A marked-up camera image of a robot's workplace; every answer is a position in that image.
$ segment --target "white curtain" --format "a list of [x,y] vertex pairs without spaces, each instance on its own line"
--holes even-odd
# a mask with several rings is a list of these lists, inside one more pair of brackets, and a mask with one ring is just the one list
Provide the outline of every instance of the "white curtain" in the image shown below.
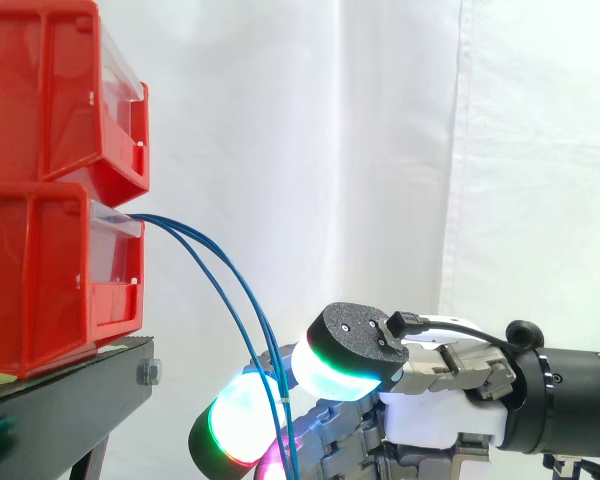
[[[333,301],[437,308],[459,0],[99,4],[150,87],[151,192],[122,211],[214,238],[282,344]],[[113,433],[103,479],[203,479],[189,429],[248,353],[197,266],[151,227],[144,318],[163,381]]]
[[463,2],[440,310],[600,351],[600,0]]
[[[551,346],[600,350],[600,0],[465,0],[462,20],[460,3],[100,0],[151,92],[151,192],[121,210],[213,237],[281,343],[346,300],[440,305],[498,335],[525,318]],[[189,429],[247,351],[153,228],[146,282],[163,382],[102,478],[202,480]],[[492,458],[486,478],[547,475]]]

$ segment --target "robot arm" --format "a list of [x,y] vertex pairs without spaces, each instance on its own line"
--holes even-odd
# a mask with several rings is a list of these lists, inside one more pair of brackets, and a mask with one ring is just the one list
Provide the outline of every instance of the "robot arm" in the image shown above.
[[[323,398],[294,421],[301,480],[474,478],[485,464],[461,465],[490,445],[551,455],[557,478],[600,457],[600,353],[545,349],[525,322],[504,342],[451,320],[338,303],[285,347],[290,386]],[[275,445],[255,478],[285,478]]]

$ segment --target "robotic hand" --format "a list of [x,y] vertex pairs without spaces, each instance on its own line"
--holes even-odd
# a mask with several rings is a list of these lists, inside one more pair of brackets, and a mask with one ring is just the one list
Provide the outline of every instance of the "robotic hand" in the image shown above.
[[[600,353],[543,348],[529,322],[511,323],[507,339],[449,317],[329,305],[281,350],[290,387],[322,398],[294,421],[299,480],[475,478],[490,445],[544,454],[555,479],[581,469],[600,479],[600,466],[582,460],[600,457]],[[285,478],[251,372],[191,431],[191,455],[210,479],[239,479],[256,464],[256,480]]]

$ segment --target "black connector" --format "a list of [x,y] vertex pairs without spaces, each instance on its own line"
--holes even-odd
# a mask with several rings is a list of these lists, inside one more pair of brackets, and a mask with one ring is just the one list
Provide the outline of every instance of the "black connector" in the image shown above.
[[387,319],[386,325],[396,339],[401,339],[405,335],[419,335],[431,328],[429,319],[409,312],[395,312]]

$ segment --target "black cable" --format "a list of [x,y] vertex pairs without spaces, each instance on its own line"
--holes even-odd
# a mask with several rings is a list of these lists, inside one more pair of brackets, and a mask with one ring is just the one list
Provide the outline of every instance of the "black cable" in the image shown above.
[[518,345],[514,345],[513,343],[509,343],[506,340],[501,340],[493,335],[489,335],[488,333],[481,332],[480,330],[476,330],[474,328],[465,327],[464,325],[460,325],[457,323],[448,323],[448,322],[437,322],[430,321],[428,325],[429,329],[438,329],[438,330],[449,330],[451,332],[464,333],[465,335],[469,335],[471,337],[479,338],[480,340],[484,340],[485,342],[489,342],[492,345],[495,345],[502,350],[506,350],[508,352],[513,353],[524,353],[529,348],[523,348]]
[[580,462],[580,466],[582,469],[591,475],[594,480],[600,480],[600,464],[595,462],[590,462],[589,460],[582,460]]

